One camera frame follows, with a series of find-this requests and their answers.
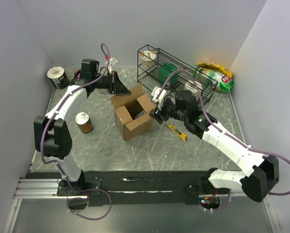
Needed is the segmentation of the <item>brown cardboard express box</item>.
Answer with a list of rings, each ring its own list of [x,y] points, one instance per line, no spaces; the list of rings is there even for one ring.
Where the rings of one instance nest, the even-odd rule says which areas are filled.
[[[111,97],[115,123],[125,141],[151,128],[153,118],[149,113],[155,108],[141,84],[131,88],[130,92],[129,95]]]

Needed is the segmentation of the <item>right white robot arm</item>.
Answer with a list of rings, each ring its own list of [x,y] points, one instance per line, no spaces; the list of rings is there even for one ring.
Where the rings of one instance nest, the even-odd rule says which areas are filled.
[[[213,145],[233,161],[239,171],[209,169],[202,177],[202,189],[213,193],[228,188],[243,191],[247,197],[262,202],[279,181],[278,159],[252,152],[247,145],[241,145],[232,134],[208,113],[202,113],[195,96],[189,90],[176,93],[172,101],[165,90],[154,87],[151,92],[156,108],[150,115],[160,124],[170,118],[182,121],[185,128],[203,141]]]

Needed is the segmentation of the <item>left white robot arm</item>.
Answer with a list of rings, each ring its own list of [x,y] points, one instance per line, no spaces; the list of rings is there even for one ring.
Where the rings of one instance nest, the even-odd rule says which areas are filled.
[[[106,89],[111,95],[129,95],[131,91],[120,81],[117,72],[106,69],[99,73],[99,62],[83,59],[81,68],[74,74],[66,93],[57,105],[45,116],[38,116],[33,122],[35,148],[41,154],[44,164],[54,163],[62,180],[74,195],[81,195],[86,189],[84,172],[76,164],[72,154],[72,138],[68,122],[72,113],[96,89]]]

